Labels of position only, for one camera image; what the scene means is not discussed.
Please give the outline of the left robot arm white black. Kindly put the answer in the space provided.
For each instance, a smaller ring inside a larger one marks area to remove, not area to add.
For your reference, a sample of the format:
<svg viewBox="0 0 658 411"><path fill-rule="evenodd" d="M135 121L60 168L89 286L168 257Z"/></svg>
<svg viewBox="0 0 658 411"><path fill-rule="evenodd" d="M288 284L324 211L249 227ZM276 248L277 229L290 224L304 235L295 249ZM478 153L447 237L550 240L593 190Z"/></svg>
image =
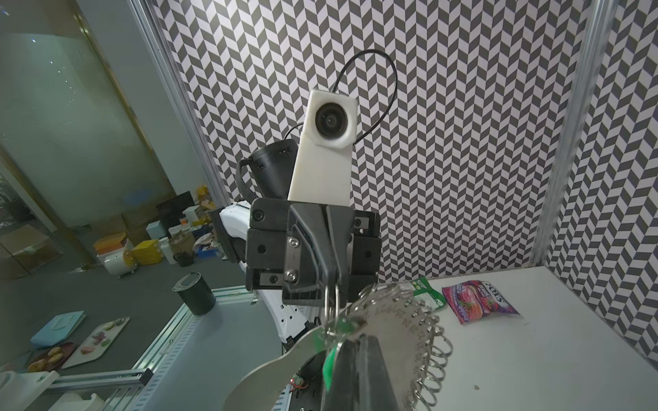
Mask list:
<svg viewBox="0 0 658 411"><path fill-rule="evenodd" d="M351 162L349 148L274 142L239 162L241 201L212 213L222 248L287 349L320 322L326 286L345 305L377 280L380 216L348 211Z"/></svg>

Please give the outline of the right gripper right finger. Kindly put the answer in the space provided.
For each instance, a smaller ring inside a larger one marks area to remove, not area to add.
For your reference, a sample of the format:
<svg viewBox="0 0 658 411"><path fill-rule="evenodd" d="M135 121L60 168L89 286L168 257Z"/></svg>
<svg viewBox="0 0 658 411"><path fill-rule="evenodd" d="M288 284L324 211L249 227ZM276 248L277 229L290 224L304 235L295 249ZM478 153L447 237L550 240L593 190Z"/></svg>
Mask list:
<svg viewBox="0 0 658 411"><path fill-rule="evenodd" d="M399 409L379 340L368 335L359 337L359 409Z"/></svg>

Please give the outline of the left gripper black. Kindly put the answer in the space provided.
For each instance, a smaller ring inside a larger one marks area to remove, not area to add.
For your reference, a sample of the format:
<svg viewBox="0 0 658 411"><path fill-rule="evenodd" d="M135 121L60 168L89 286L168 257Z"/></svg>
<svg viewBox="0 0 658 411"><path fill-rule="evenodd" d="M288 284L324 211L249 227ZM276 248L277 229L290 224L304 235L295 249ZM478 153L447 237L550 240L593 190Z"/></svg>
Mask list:
<svg viewBox="0 0 658 411"><path fill-rule="evenodd" d="M286 305L322 307L356 301L376 283L380 214L342 205L258 199L246 240L246 286L278 289Z"/></svg>

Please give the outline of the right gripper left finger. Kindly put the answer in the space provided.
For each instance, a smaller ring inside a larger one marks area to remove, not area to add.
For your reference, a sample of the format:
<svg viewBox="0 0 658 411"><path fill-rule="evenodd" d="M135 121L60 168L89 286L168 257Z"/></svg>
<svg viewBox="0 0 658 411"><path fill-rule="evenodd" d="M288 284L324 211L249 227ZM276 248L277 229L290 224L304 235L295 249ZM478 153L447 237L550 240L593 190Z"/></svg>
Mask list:
<svg viewBox="0 0 658 411"><path fill-rule="evenodd" d="M345 341L330 349L322 368L325 394L322 410L358 410L357 344Z"/></svg>

